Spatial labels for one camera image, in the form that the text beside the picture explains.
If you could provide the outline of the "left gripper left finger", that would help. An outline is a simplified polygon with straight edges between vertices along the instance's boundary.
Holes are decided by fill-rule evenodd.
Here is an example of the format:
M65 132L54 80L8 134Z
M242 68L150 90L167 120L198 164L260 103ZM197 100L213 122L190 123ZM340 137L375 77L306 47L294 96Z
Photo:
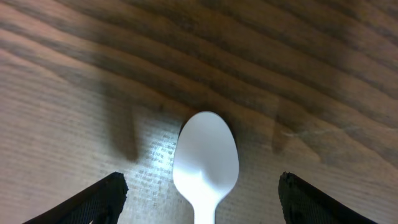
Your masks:
M24 224L117 224L127 191L124 174L113 172Z

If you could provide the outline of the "white spoon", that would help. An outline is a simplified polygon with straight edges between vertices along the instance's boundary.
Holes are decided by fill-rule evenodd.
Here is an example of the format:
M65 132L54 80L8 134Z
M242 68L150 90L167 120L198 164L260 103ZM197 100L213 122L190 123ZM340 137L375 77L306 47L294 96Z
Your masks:
M179 134L172 177L193 207L194 224L215 224L216 208L238 175L238 151L224 119L210 111L193 115Z

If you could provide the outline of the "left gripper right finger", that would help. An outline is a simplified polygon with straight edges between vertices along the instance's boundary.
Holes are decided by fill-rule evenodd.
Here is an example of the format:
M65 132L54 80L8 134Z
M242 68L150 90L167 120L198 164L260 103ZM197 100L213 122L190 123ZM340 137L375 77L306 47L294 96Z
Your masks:
M278 194L288 224L373 223L290 172L280 176Z

